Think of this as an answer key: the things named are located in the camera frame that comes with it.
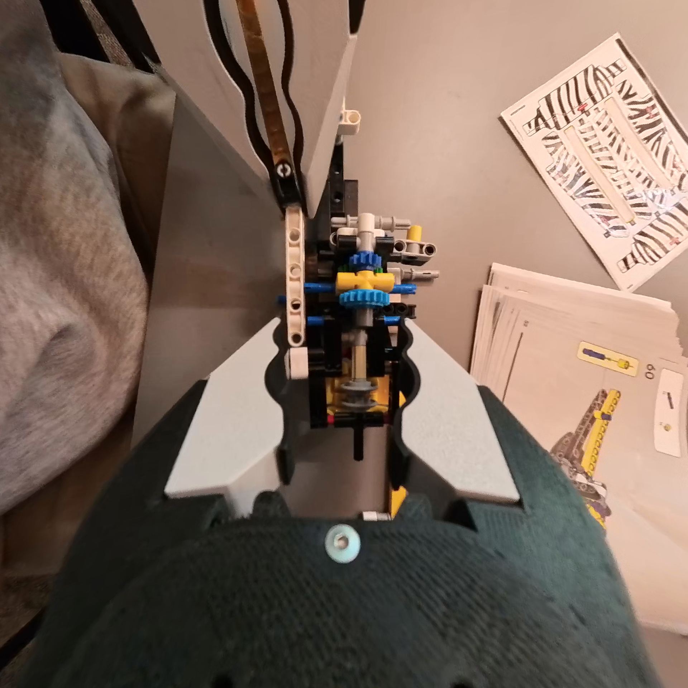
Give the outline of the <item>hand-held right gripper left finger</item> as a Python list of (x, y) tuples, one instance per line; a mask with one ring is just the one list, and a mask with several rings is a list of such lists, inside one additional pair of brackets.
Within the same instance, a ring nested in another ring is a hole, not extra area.
[(259, 493), (282, 485), (282, 334), (275, 317), (209, 375), (164, 488), (169, 499), (219, 495), (231, 515), (249, 515)]

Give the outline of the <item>lego gearbox model assembly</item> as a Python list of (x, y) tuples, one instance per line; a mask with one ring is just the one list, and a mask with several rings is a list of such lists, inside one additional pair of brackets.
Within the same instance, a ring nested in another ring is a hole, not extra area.
[(392, 400), (397, 365), (388, 330), (407, 311), (394, 298), (414, 295), (417, 281), (439, 276), (421, 270), (435, 248), (409, 221), (362, 213), (357, 203), (348, 210), (358, 187), (343, 175), (347, 136), (334, 146), (315, 215), (307, 215), (277, 95), (280, 76), (260, 57), (251, 74), (257, 118), (288, 235), (288, 370), (293, 379), (305, 371), (312, 428), (351, 429), (353, 456), (361, 461), (365, 430), (390, 424), (400, 405)]

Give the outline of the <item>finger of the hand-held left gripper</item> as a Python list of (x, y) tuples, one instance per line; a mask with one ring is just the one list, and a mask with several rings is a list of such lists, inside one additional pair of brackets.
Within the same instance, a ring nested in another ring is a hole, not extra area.
[(304, 208), (313, 217), (334, 146), (359, 131), (359, 112), (346, 105), (357, 30), (348, 1), (277, 4), (284, 38), (277, 95)]
[(257, 94), (225, 32), (219, 1), (134, 1), (162, 75), (250, 186), (273, 186)]

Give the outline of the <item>zebra striped sticker sheet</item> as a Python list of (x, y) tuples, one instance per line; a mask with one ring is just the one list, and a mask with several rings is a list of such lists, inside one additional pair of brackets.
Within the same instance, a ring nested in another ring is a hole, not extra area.
[(620, 290), (687, 249), (687, 131), (620, 34), (500, 118)]

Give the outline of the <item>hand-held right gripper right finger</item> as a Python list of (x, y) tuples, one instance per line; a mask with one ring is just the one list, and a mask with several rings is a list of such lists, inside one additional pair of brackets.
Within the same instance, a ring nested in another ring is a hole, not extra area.
[(477, 383), (415, 321), (398, 326), (390, 413), (391, 487), (429, 498), (436, 517), (459, 500), (515, 506), (520, 494)]

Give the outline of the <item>yellow lego beam white connector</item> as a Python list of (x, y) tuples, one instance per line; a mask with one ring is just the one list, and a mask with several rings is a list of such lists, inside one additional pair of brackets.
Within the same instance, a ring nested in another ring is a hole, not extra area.
[(402, 503), (405, 501), (408, 492), (403, 486), (394, 488), (389, 484), (387, 489), (387, 501), (385, 502), (385, 511), (363, 511), (360, 518), (363, 521), (371, 522), (387, 522), (394, 519), (400, 510)]

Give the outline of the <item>lego instruction booklet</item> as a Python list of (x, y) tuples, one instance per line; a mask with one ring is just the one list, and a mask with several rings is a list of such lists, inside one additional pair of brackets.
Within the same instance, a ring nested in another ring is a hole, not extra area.
[(669, 301), (493, 263), (470, 373), (549, 452), (644, 625), (687, 634), (687, 348)]

